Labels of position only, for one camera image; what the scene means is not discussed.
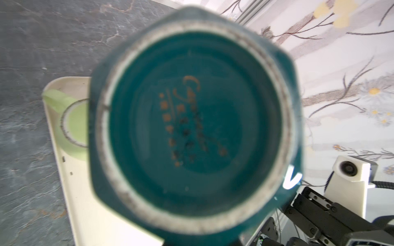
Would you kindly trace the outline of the beige rectangular tray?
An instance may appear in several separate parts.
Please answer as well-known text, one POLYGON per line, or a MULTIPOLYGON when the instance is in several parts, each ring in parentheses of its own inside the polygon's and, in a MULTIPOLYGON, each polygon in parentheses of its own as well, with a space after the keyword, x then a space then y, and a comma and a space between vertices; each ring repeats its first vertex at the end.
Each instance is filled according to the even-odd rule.
POLYGON ((55 136, 58 114, 44 106, 55 160, 77 246, 160 246, 163 239, 131 223, 105 206, 94 193, 90 167, 73 158, 55 136))

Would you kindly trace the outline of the light green mug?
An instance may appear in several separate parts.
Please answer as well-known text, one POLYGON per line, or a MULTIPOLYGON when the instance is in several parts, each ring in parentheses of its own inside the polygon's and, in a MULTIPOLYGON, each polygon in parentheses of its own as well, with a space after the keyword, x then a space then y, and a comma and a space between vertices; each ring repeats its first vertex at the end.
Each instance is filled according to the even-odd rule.
POLYGON ((71 157, 86 161, 88 158, 88 99, 75 99, 54 89, 46 90, 42 97, 46 106, 57 114, 54 135, 58 146, 71 157))

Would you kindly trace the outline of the dark green mug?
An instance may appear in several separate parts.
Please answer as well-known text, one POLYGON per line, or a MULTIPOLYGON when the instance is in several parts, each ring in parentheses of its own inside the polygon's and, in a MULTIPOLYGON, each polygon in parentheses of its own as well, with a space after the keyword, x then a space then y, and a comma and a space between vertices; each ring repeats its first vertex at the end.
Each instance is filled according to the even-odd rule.
POLYGON ((133 34, 95 68, 92 187, 169 246, 229 246, 296 193, 303 114, 291 57, 198 7, 133 34))

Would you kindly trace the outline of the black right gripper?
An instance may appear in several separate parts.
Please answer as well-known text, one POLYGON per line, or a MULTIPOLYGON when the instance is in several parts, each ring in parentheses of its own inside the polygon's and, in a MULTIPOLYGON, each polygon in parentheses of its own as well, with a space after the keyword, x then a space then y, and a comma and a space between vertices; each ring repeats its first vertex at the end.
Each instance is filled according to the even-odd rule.
POLYGON ((321 246, 394 244, 394 227, 389 224, 393 217, 383 216, 369 222, 309 187, 280 210, 309 239, 321 246))

